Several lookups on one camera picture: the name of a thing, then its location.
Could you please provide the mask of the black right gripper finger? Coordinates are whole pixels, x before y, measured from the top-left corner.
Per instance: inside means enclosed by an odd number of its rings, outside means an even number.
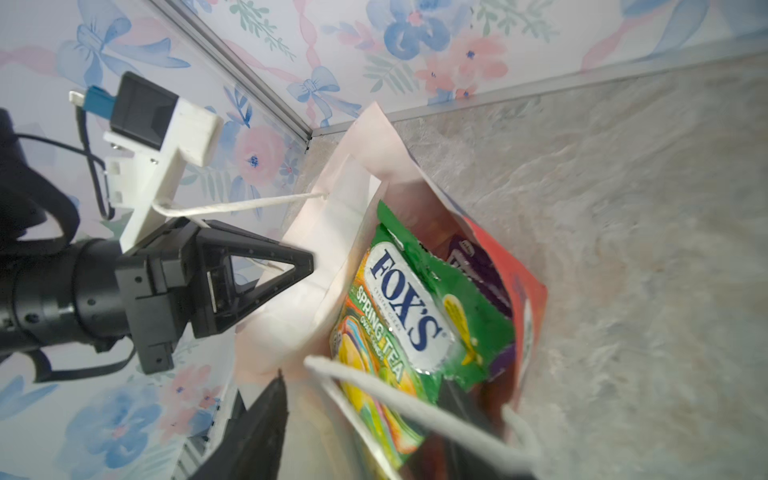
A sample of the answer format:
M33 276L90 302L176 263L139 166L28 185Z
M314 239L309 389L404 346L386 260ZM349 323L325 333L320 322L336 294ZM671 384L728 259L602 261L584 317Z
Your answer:
M272 379L251 406L237 394L222 441L192 477L276 480L287 420L287 388L281 374Z

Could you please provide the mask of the aluminium corner post left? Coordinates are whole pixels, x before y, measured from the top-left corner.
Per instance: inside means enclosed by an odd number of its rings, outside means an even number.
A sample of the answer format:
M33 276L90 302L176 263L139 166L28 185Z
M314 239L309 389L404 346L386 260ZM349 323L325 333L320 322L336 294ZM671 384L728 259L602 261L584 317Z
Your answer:
M210 27L182 1L149 0L154 10L174 25L204 55L224 70L246 93L268 110L305 145L312 129Z

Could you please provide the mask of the green Fox's tea candy bag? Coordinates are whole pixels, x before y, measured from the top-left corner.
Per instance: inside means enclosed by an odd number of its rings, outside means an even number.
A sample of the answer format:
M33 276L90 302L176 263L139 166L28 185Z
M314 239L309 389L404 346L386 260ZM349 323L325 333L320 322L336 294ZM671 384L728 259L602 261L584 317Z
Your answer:
M334 360L436 404L443 381L489 380L514 325L458 268L429 252L385 204L330 335ZM467 354L457 328L467 320Z

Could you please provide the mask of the purple snack packet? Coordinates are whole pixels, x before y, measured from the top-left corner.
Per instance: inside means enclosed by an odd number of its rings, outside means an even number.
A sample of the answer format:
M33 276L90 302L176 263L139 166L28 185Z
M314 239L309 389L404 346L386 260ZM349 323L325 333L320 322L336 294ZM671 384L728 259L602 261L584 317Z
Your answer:
M513 312L511 300L503 287L500 275L495 269L493 262L486 251L479 245L461 235L453 235L449 241L447 263L460 269L477 287L486 299L513 324ZM457 325L462 342L471 344L472 338L469 336L467 320L461 317L461 323ZM474 354L466 346L467 354ZM512 340L507 346L494 358L489 366L490 377L493 381L505 370L513 365L516 358L516 344Z

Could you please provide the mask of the red paper gift bag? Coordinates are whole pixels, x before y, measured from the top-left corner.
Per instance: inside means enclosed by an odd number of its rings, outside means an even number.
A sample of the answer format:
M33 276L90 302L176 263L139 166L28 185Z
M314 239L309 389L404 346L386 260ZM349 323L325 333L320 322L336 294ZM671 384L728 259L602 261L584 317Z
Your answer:
M285 238L313 273L239 323L244 413L196 479L530 479L547 291L370 105Z

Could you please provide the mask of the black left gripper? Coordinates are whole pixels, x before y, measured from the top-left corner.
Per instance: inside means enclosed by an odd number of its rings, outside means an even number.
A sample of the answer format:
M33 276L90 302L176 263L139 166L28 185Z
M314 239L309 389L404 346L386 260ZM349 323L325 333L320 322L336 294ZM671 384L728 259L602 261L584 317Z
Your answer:
M263 279L239 281L236 263ZM147 374L173 369L185 330L226 332L314 271L314 255L220 221L160 227L128 252L93 239L52 255L1 259L1 356L28 355L54 375L44 348L79 343L98 353L129 339Z

